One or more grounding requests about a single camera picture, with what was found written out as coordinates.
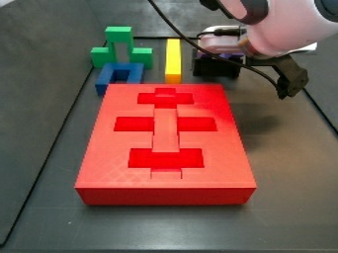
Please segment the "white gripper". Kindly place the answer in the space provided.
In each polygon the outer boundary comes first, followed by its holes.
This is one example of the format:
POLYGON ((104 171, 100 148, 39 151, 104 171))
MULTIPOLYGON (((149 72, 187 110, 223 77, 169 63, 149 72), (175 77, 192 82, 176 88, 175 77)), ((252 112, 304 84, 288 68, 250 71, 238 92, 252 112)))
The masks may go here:
POLYGON ((306 28, 278 25, 271 28, 260 26, 215 26, 207 29, 198 45, 212 53, 243 52, 247 55, 284 55, 299 50, 316 48, 316 34, 306 28), (218 29, 228 32, 234 29, 239 36, 215 36, 218 29))

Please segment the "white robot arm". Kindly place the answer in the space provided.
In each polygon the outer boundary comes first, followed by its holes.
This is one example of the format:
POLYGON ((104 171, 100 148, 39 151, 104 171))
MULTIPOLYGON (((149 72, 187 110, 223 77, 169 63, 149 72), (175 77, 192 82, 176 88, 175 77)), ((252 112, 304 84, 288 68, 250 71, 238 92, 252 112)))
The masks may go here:
POLYGON ((338 33, 338 0, 200 0, 240 25, 239 36, 215 36, 206 29, 198 45, 212 53, 244 53, 254 58, 280 57, 338 33))

